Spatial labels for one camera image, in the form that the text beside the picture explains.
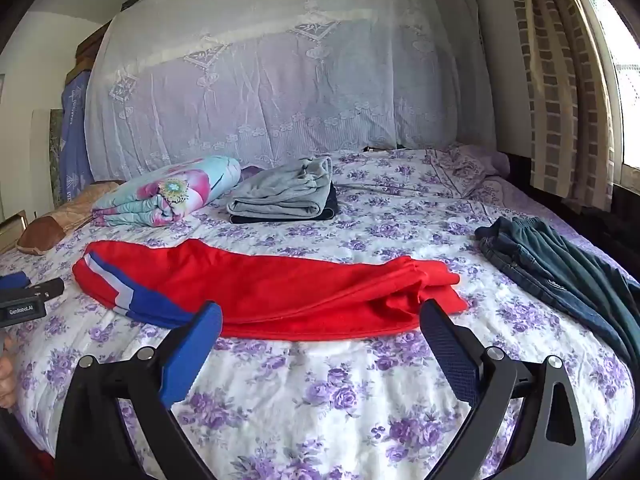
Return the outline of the person's left hand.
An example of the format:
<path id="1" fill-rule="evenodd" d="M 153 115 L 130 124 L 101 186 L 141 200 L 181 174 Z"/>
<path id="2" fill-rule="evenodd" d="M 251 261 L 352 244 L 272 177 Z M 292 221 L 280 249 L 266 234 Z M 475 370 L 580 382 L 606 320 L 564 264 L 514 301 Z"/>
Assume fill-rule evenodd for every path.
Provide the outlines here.
<path id="1" fill-rule="evenodd" d="M 16 402 L 16 376 L 12 348 L 14 341 L 5 336 L 0 358 L 0 408 L 12 408 Z"/>

